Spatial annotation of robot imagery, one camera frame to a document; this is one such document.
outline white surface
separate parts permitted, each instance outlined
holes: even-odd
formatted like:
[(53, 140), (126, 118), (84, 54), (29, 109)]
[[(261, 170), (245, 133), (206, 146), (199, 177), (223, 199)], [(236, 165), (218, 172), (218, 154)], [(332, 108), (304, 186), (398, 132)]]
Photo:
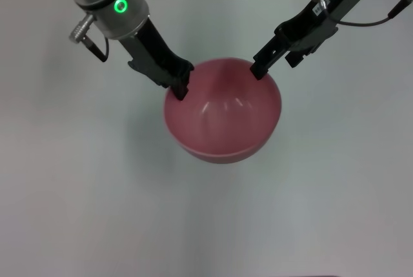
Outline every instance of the white surface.
[[(197, 63), (251, 60), (308, 0), (148, 2)], [(0, 7), (1, 276), (413, 276), (413, 7), (340, 28), (298, 68), (280, 60), (279, 126), (225, 166), (173, 142), (165, 91), (119, 44), (102, 64), (69, 42), (83, 16), (72, 0)]]

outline bowl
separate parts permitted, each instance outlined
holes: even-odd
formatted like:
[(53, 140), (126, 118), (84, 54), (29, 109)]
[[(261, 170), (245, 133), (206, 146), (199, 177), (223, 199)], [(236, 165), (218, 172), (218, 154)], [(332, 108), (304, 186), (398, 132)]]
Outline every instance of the bowl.
[(167, 92), (168, 130), (193, 156), (235, 163), (255, 154), (272, 135), (281, 115), (281, 94), (268, 74), (258, 81), (251, 66), (236, 58), (206, 61), (191, 73), (183, 101)]

